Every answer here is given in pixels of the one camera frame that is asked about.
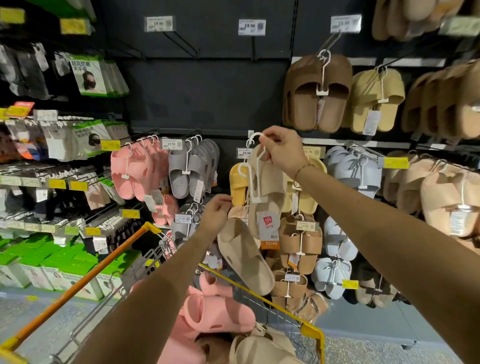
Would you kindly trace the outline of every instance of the shopping cart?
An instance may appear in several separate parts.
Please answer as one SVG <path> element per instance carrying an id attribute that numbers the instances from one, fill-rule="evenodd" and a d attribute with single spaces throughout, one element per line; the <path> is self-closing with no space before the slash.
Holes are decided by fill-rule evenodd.
<path id="1" fill-rule="evenodd" d="M 24 358 L 15 351 L 20 345 L 42 324 L 44 324 L 54 313 L 63 307 L 78 291 L 80 291 L 88 282 L 108 266 L 117 256 L 123 253 L 144 233 L 150 231 L 160 238 L 160 243 L 155 249 L 151 249 L 142 260 L 136 262 L 131 269 L 133 280 L 137 281 L 147 276 L 149 272 L 159 267 L 160 259 L 171 256 L 170 238 L 167 237 L 161 229 L 153 224 L 145 223 L 134 235 L 127 239 L 121 246 L 113 251 L 107 258 L 100 262 L 94 269 L 86 274 L 82 279 L 68 289 L 56 302 L 50 305 L 44 312 L 37 316 L 31 323 L 21 329 L 14 337 L 6 340 L 0 345 L 0 357 L 13 364 L 27 364 L 28 359 Z M 243 287 L 234 280 L 223 276 L 222 274 L 210 269 L 204 264 L 199 265 L 199 270 L 208 270 L 217 277 L 226 280 L 234 287 L 234 298 L 248 305 L 254 312 L 257 322 L 267 324 L 275 329 L 284 331 L 294 345 L 297 356 L 306 364 L 324 364 L 324 334 L 315 325 L 296 317 L 294 314 L 286 311 L 269 300 L 253 293 L 251 290 Z M 50 355 L 48 360 L 42 361 L 42 364 L 67 364 L 72 361 L 75 354 L 81 348 L 88 338 L 88 334 L 93 329 L 92 323 L 98 320 L 101 313 L 108 309 L 108 303 L 112 303 L 115 295 L 120 292 L 121 298 L 115 301 L 122 301 L 129 292 L 129 287 L 120 286 L 112 291 L 98 303 L 98 305 L 83 319 L 80 324 L 70 334 L 65 345 L 55 354 Z M 115 305 L 107 312 L 107 315 L 115 309 Z"/>

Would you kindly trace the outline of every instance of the gray floor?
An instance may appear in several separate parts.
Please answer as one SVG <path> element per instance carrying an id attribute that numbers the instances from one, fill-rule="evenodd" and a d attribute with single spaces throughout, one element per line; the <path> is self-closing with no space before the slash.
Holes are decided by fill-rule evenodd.
<path id="1" fill-rule="evenodd" d="M 0 298 L 0 343 L 13 336 L 35 316 L 47 302 Z M 48 355 L 58 351 L 68 340 L 70 332 L 87 316 L 93 306 L 89 303 L 69 303 L 36 331 L 18 352 L 32 364 L 43 363 Z M 102 311 L 91 325 L 106 314 Z M 72 352 L 68 348 L 64 357 Z M 410 350 L 401 345 L 344 338 L 326 338 L 325 364 L 461 364 L 447 347 L 417 344 Z"/>

